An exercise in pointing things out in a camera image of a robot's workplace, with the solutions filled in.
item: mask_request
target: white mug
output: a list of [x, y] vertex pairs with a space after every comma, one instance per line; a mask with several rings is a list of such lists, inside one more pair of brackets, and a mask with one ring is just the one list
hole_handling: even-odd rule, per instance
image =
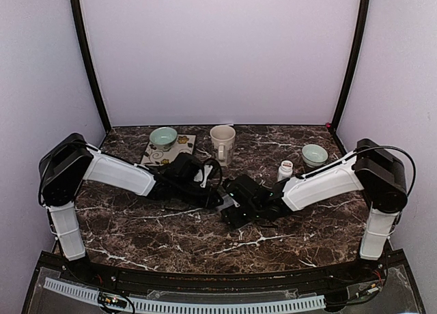
[[218, 125], [211, 129], [210, 136], [216, 159], [221, 166], [229, 165], [234, 153], [235, 130], [228, 125]]

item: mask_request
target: green bowl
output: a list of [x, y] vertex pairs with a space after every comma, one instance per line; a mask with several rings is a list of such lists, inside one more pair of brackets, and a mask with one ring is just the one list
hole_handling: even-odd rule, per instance
[[149, 136], [152, 145], [161, 150], [170, 149], [177, 138], [178, 132], [174, 128], [157, 128]]
[[319, 145], [306, 145], [302, 148], [302, 158], [308, 166], [318, 167], [328, 160], [328, 152]]

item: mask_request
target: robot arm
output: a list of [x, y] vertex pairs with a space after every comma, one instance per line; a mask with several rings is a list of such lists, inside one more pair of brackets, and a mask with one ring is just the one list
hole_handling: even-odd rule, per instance
[[378, 260], [398, 214], [406, 206], [406, 182], [402, 162], [379, 149], [356, 155], [358, 150], [377, 146], [369, 139], [343, 158], [308, 174], [277, 182], [269, 190], [247, 175], [225, 181], [227, 193], [236, 202], [222, 210], [225, 221], [241, 227], [251, 220], [274, 220], [318, 201], [345, 192], [364, 190], [372, 201], [361, 242], [360, 257]]
[[132, 191], [151, 199], [177, 197], [198, 207], [213, 208], [221, 196], [206, 188], [206, 181], [219, 170], [213, 160], [202, 163], [190, 154], [179, 154], [169, 165], [152, 170], [103, 154], [86, 144], [80, 134], [71, 134], [40, 161], [41, 204], [48, 209], [53, 232], [65, 257], [85, 256], [74, 199], [82, 181], [96, 181]]

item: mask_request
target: white vent grille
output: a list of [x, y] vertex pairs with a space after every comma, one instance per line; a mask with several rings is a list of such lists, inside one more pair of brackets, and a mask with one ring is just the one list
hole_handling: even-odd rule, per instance
[[[86, 287], [71, 285], [64, 281], [46, 278], [44, 288], [58, 294], [98, 306], [99, 292]], [[135, 304], [137, 313], [144, 314], [288, 314], [324, 309], [324, 296], [315, 296], [280, 302], [260, 302], [253, 304], [183, 304], [178, 302], [158, 302], [129, 297]], [[124, 309], [131, 312], [130, 305]]]

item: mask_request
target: lavender wall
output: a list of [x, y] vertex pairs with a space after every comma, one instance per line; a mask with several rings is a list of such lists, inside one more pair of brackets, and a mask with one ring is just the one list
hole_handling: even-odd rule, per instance
[[20, 313], [42, 249], [38, 162], [71, 132], [101, 142], [69, 0], [0, 0], [0, 312]]
[[405, 250], [431, 312], [437, 309], [436, 3], [371, 0], [363, 48], [339, 128], [348, 149], [369, 137], [402, 147], [416, 160], [417, 185], [392, 241], [395, 248]]
[[82, 0], [115, 126], [325, 124], [359, 0]]

